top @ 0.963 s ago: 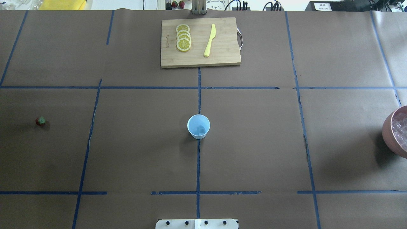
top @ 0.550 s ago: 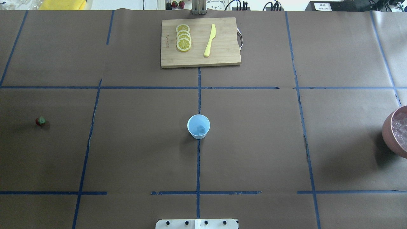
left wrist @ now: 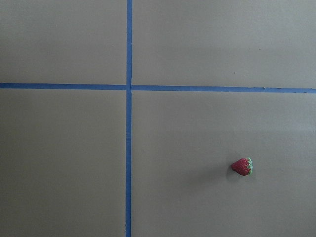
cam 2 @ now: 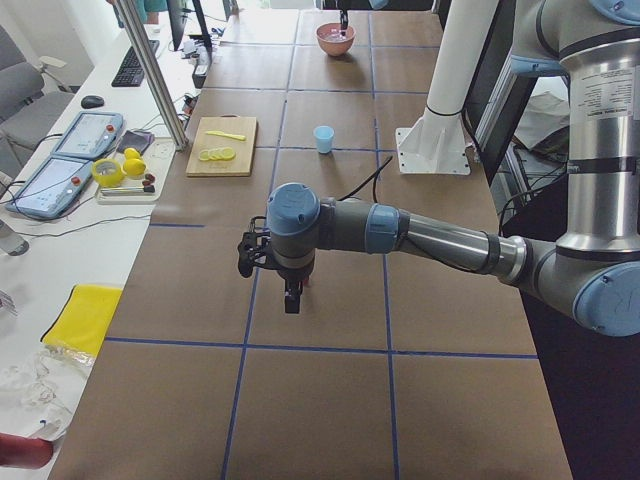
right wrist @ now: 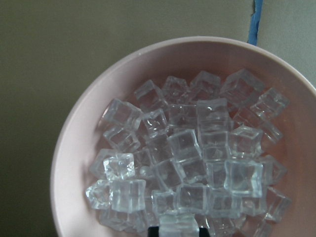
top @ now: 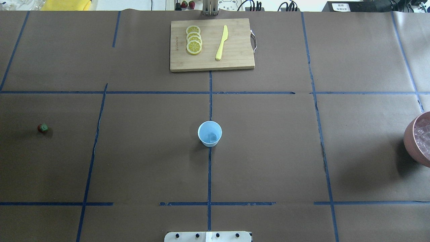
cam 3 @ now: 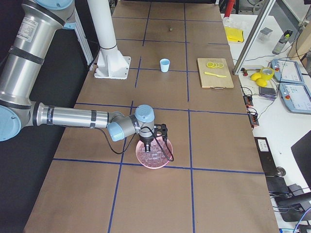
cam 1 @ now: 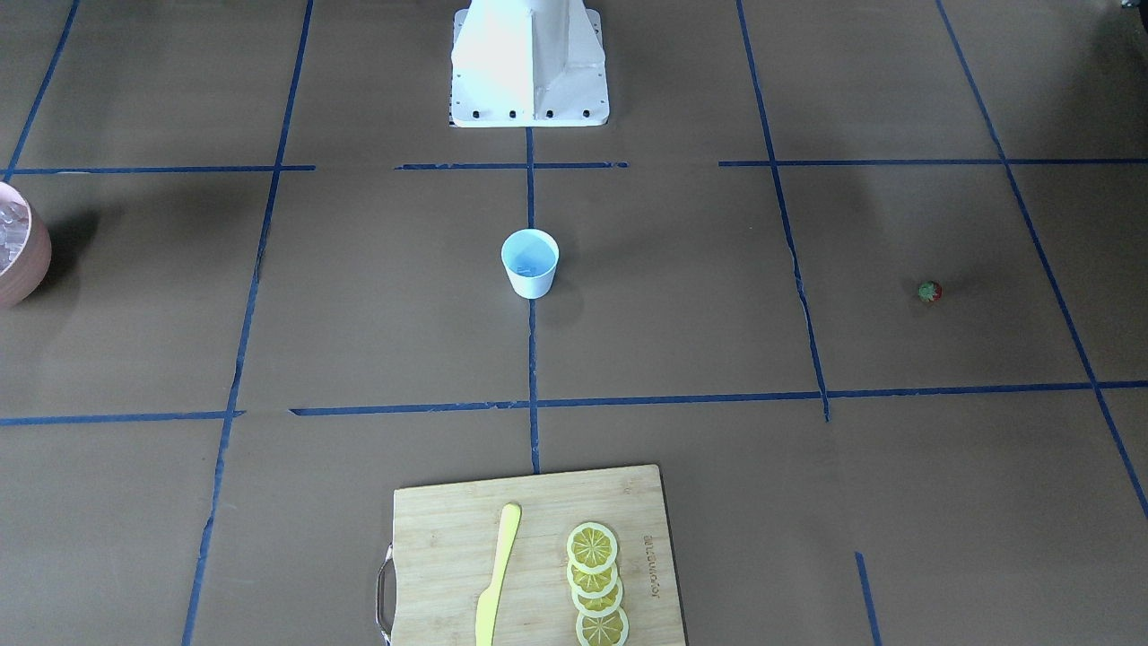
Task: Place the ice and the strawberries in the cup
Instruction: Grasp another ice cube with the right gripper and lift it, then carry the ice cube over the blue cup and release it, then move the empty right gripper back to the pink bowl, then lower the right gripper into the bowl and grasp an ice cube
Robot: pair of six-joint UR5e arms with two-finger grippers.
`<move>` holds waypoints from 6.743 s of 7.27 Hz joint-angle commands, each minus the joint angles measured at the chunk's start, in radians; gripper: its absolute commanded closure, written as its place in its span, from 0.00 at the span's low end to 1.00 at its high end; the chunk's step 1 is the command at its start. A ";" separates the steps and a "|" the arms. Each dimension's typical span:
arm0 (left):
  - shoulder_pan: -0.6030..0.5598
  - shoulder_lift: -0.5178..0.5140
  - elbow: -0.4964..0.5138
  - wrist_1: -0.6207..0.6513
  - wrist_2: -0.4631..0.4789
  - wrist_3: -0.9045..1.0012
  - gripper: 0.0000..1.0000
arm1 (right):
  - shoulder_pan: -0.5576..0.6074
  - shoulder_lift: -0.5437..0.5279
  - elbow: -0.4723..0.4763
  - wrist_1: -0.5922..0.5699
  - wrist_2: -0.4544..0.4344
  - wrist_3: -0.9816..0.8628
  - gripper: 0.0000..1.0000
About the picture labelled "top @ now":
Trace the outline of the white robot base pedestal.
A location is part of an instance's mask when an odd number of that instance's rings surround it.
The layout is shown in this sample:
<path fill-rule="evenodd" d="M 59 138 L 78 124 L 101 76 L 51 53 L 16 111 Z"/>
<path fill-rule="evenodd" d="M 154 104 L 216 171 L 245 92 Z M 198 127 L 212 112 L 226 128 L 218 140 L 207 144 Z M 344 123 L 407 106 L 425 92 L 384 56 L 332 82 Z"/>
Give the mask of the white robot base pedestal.
<path fill-rule="evenodd" d="M 165 242 L 252 242 L 253 236 L 248 231 L 193 231 L 168 232 Z"/>

